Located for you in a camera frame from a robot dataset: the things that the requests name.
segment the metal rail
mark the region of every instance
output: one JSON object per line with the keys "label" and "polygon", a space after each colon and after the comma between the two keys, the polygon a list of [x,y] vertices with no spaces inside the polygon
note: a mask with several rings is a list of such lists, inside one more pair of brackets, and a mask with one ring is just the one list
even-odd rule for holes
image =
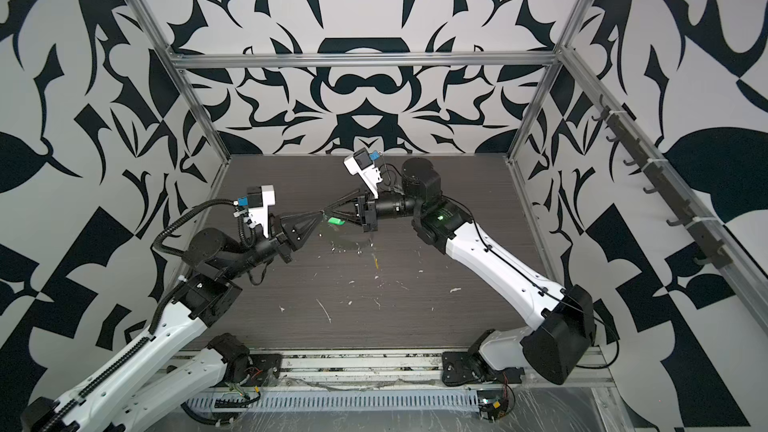
{"label": "metal rail", "polygon": [[178,69],[243,67],[347,67],[347,66],[491,66],[549,65],[554,52],[408,52],[408,53],[275,53],[201,54],[170,56]]}
{"label": "metal rail", "polygon": [[[466,351],[451,349],[351,349],[351,350],[259,350],[252,354],[281,354],[280,379],[268,387],[271,390],[426,390],[445,389],[441,382],[442,353]],[[182,351],[167,365],[179,367],[195,352]],[[581,365],[603,365],[605,358],[600,348],[587,350],[579,361]],[[164,374],[160,369],[158,375]],[[523,384],[513,387],[613,387],[614,380],[608,369],[577,368],[558,386],[542,378],[535,370],[524,370]],[[465,388],[498,388],[499,384],[470,384]],[[209,389],[225,392],[225,388]]]}
{"label": "metal rail", "polygon": [[576,34],[581,28],[581,24],[584,22],[584,17],[587,15],[587,10],[589,10],[593,2],[594,0],[576,0],[574,3],[573,9],[571,9],[571,14],[568,16],[568,19],[565,22],[563,33],[560,35],[560,39],[558,39],[558,43],[554,47],[555,62],[547,69],[547,72],[544,74],[542,81],[539,82],[538,86],[536,87],[536,92],[534,93],[533,99],[531,100],[531,103],[528,104],[528,108],[523,114],[522,124],[520,124],[520,128],[518,129],[517,133],[514,134],[514,137],[512,138],[512,144],[509,145],[509,150],[507,150],[507,158],[510,160],[514,160],[520,151],[522,144],[525,142],[525,139],[528,137],[528,134],[533,127],[533,123],[536,121],[536,117],[542,110],[544,99],[546,98],[547,94],[549,94],[549,91],[552,89],[552,85],[554,84],[554,80],[560,73],[560,60],[557,52],[562,50],[563,47],[571,45],[571,42],[573,41],[574,37],[576,37]]}
{"label": "metal rail", "polygon": [[170,76],[170,80],[174,83],[174,86],[178,89],[179,93],[187,101],[187,105],[192,111],[197,123],[200,124],[200,128],[205,134],[205,138],[208,143],[214,148],[216,154],[223,162],[226,162],[230,158],[229,151],[226,150],[224,142],[221,140],[221,136],[211,122],[208,112],[206,112],[203,105],[197,99],[197,95],[192,90],[192,85],[189,84],[186,77],[178,71],[177,67],[173,64],[168,53],[168,42],[166,41],[163,33],[158,27],[157,21],[152,17],[149,5],[146,0],[125,0],[125,3],[136,15],[136,20],[141,26],[141,30],[149,39],[154,52],[158,54],[160,62],[163,64],[163,68]]}

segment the white debris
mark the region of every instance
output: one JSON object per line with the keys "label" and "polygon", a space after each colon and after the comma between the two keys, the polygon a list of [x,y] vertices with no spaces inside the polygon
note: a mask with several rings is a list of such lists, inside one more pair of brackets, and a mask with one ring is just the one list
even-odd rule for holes
{"label": "white debris", "polygon": [[328,311],[326,310],[325,307],[322,307],[322,311],[326,313],[326,317],[328,317],[328,323],[330,324],[331,323],[331,316],[328,315]]}

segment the hook rack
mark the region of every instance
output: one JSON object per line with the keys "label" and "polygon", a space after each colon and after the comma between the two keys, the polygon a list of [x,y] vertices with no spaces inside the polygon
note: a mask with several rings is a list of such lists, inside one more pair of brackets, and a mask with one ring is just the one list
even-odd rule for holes
{"label": "hook rack", "polygon": [[692,191],[678,177],[669,161],[650,145],[635,126],[629,114],[623,110],[607,111],[603,109],[600,119],[605,120],[614,137],[607,137],[609,142],[620,142],[631,156],[624,160],[626,166],[638,166],[648,178],[651,187],[643,187],[646,194],[658,193],[672,210],[675,219],[667,219],[670,227],[685,226],[704,252],[706,263],[717,268],[723,268],[733,262],[731,256],[724,251],[723,241],[714,234],[713,227],[706,224],[717,221],[711,212],[694,202]]}

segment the hook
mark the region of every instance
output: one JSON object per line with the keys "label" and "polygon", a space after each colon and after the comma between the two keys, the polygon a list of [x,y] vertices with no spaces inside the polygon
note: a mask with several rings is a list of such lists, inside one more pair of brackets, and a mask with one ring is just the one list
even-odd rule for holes
{"label": "hook", "polygon": [[672,222],[671,220],[667,219],[667,225],[670,226],[670,227],[682,226],[685,223],[686,223],[686,220],[684,218],[678,218],[674,222]]}
{"label": "hook", "polygon": [[[602,104],[602,99],[603,99],[603,97],[600,96],[600,105],[603,105]],[[604,120],[606,117],[608,117],[609,114],[610,114],[610,109],[608,107],[606,107],[606,106],[603,106],[603,111],[600,112],[600,115],[597,116],[597,117],[592,117],[592,120],[594,120],[596,122],[600,122],[600,120]]]}

